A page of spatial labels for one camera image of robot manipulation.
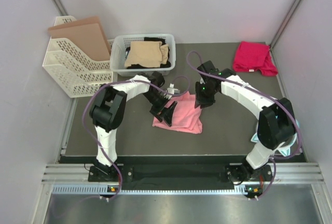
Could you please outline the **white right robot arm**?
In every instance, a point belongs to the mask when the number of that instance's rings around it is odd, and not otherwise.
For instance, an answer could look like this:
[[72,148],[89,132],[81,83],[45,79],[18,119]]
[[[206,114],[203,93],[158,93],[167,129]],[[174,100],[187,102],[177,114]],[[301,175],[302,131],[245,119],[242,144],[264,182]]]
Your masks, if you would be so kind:
[[234,71],[228,68],[220,71],[211,61],[201,64],[197,70],[201,80],[195,85],[195,107],[212,106],[215,94],[221,93],[237,101],[257,118],[256,144],[241,165],[243,176],[255,180],[276,151],[283,153],[282,147],[290,147],[297,139],[291,102],[286,98],[276,100],[257,93]]

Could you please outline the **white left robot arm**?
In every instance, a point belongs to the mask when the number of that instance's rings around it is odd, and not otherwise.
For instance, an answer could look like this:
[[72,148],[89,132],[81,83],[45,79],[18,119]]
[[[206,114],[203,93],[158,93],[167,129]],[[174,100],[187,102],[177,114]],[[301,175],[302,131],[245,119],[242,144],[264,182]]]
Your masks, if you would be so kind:
[[128,100],[142,94],[151,103],[150,113],[167,126],[172,126],[172,118],[177,102],[167,103],[180,90],[170,84],[166,91],[159,89],[165,83],[159,72],[151,75],[138,73],[133,78],[106,86],[95,97],[89,111],[98,138],[98,154],[95,167],[105,180],[116,178],[118,169],[113,162],[117,160],[116,132],[121,125]]

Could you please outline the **pink t shirt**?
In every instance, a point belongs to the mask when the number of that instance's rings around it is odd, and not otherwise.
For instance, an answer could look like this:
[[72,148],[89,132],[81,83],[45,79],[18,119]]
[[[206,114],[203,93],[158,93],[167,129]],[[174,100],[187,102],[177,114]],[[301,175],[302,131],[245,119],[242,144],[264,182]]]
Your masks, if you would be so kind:
[[159,122],[156,118],[153,119],[152,126],[192,134],[202,133],[201,108],[195,108],[196,96],[186,92],[182,96],[172,97],[166,107],[169,107],[174,101],[177,101],[177,105],[173,113],[172,126],[169,127],[164,121]]

